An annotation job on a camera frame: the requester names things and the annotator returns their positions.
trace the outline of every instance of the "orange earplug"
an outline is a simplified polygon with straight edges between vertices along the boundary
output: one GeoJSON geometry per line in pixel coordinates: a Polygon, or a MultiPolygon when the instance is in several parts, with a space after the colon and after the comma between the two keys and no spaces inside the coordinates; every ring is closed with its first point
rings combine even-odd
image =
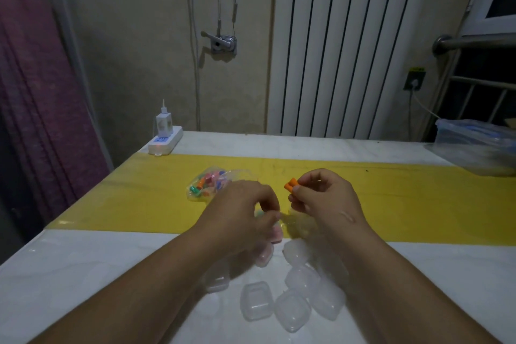
{"type": "Polygon", "coordinates": [[[287,189],[287,191],[292,193],[292,188],[295,187],[296,185],[299,185],[299,183],[297,182],[297,180],[295,178],[293,178],[287,184],[285,184],[285,189],[287,189]]]}

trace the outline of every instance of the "electrical outlet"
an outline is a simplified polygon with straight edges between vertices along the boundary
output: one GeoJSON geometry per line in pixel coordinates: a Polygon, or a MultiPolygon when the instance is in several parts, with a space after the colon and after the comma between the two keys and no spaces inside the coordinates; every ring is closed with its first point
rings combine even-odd
{"type": "Polygon", "coordinates": [[[412,67],[407,74],[407,80],[405,80],[405,86],[403,86],[403,90],[407,91],[419,91],[422,86],[422,81],[424,80],[426,75],[426,71],[424,67],[412,67]],[[417,86],[412,87],[412,82],[416,80],[417,86]]]}

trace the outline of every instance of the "metal bar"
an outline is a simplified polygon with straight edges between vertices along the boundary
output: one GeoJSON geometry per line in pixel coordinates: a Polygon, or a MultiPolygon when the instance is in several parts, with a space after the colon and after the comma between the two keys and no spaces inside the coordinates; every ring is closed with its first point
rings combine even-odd
{"type": "Polygon", "coordinates": [[[496,88],[502,88],[502,89],[506,89],[506,90],[516,91],[516,83],[494,82],[492,80],[473,79],[473,78],[460,77],[457,75],[453,75],[450,78],[450,80],[453,80],[455,82],[480,84],[482,86],[496,87],[496,88]]]}
{"type": "Polygon", "coordinates": [[[498,101],[496,102],[496,105],[494,106],[493,108],[493,112],[491,113],[491,115],[489,116],[489,120],[487,120],[488,123],[492,123],[493,122],[493,119],[494,119],[494,116],[496,115],[496,113],[498,112],[498,109],[500,108],[500,105],[501,103],[503,102],[505,96],[507,94],[507,89],[503,90],[500,94],[500,97],[498,97],[498,101]]]}
{"type": "Polygon", "coordinates": [[[435,56],[444,54],[451,49],[491,49],[491,48],[516,48],[516,34],[488,34],[480,36],[464,36],[453,38],[449,35],[437,37],[432,46],[435,56]]]}
{"type": "Polygon", "coordinates": [[[464,103],[462,104],[462,107],[460,108],[459,115],[457,116],[457,120],[460,120],[462,117],[462,114],[464,113],[464,110],[466,110],[466,106],[468,106],[468,102],[470,101],[471,94],[473,93],[473,89],[475,88],[475,84],[472,84],[470,86],[470,89],[468,90],[468,94],[466,95],[466,99],[464,100],[464,103]]]}

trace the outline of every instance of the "white radiator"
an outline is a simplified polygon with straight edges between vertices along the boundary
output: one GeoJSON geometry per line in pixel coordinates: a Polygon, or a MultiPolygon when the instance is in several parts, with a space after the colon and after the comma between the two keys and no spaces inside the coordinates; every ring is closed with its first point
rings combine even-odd
{"type": "Polygon", "coordinates": [[[380,138],[421,3],[275,0],[267,133],[380,138]]]}

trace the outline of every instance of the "right hand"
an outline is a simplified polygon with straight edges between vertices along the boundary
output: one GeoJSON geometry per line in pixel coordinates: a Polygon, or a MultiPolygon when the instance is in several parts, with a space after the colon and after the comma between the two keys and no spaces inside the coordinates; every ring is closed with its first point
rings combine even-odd
{"type": "Polygon", "coordinates": [[[322,230],[333,232],[357,224],[369,228],[349,181],[327,169],[303,174],[288,197],[292,208],[312,216],[322,230]]]}

